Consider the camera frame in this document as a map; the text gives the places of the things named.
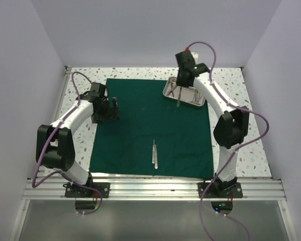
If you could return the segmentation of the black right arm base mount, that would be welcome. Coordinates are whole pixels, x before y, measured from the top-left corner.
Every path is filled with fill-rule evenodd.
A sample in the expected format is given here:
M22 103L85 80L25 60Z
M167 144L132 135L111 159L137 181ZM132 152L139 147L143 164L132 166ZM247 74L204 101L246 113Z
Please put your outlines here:
M205 192L203 198L242 198L241 184L237 177L230 181L221 181L217 178Z

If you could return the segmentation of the steel tweezers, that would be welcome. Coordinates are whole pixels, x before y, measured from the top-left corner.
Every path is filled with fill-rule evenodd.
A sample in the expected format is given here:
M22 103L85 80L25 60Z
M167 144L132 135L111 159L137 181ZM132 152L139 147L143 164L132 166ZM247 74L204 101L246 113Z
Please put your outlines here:
M158 169L158 153L156 144L154 144L154 166L155 169Z
M178 94L178 99L177 99L177 107L180 106L180 102L181 102L181 95L182 95L182 87L180 87L180 90L179 90L179 94Z
M155 140L153 140L153 147L152 147L152 163L155 164Z

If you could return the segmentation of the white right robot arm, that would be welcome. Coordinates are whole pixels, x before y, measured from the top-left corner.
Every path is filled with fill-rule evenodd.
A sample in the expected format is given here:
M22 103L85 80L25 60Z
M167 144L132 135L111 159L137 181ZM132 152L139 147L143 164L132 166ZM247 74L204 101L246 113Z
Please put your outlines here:
M176 84L181 87L193 87L204 95L215 112L218 121L213 136L219 145L219 162L216 172L214 193L225 197L236 184L236 162L238 151L248 133L249 113L236 108L237 104L226 93L210 81L212 71L204 64L197 63L190 50L175 55L178 64Z

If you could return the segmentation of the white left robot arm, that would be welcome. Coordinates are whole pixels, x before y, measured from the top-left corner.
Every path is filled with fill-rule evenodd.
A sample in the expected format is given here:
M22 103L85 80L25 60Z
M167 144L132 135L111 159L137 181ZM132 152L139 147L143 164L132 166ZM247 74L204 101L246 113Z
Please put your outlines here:
M92 83L90 90L76 98L73 106L50 125L41 125L37 130L36 162L33 186L41 166L54 170L77 185L77 192L83 197L93 194L94 184L91 174L75 160L73 135L88 119L94 124L102 124L111 119L119 119L117 99L109 100L107 86Z

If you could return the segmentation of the stainless steel instrument tray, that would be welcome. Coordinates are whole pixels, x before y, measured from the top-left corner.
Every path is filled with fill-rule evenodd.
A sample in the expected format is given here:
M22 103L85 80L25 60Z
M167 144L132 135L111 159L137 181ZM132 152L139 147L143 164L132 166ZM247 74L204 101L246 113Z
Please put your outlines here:
M180 90L180 87L177 86L177 84L176 84L176 80L177 80L176 77L170 77L167 80L167 82L166 82L166 84L164 86L164 89L163 89L163 95L164 95L164 97L166 97L168 99L171 99L171 100L175 100L175 101L177 101L177 99L178 99L178 94L179 94L179 90ZM170 84L171 83L173 83L174 85L177 86L176 89L175 89L175 91L174 91L174 94L175 94L174 97L167 96L167 91L170 90ZM205 104L205 102L206 102L206 99L205 99L205 97L204 97L203 94L201 94L200 103L198 105L195 105L195 104L191 103L191 101L193 99L193 96L194 96L195 89L196 88L194 88L194 87L188 87L188 88L182 87L182 95L181 95L181 102L180 102L180 104L183 102L185 104L190 104L190 105L193 105L195 107L202 107Z

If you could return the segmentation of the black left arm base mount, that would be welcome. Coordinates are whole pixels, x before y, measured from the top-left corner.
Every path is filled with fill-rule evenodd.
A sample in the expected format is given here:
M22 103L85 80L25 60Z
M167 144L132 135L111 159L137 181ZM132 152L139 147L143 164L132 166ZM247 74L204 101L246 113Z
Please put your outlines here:
M86 185L67 182L63 187L67 198L108 198L110 193L109 182L94 182L92 177L88 178Z

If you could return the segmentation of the dark green surgical cloth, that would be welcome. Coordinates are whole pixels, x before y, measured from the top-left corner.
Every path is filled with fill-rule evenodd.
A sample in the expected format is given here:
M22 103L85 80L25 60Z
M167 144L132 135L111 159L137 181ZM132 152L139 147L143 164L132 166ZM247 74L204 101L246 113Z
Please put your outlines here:
M211 179L214 175L207 105L177 104L163 95L162 80L107 79L119 119L97 126L92 173ZM158 169L152 163L153 140Z

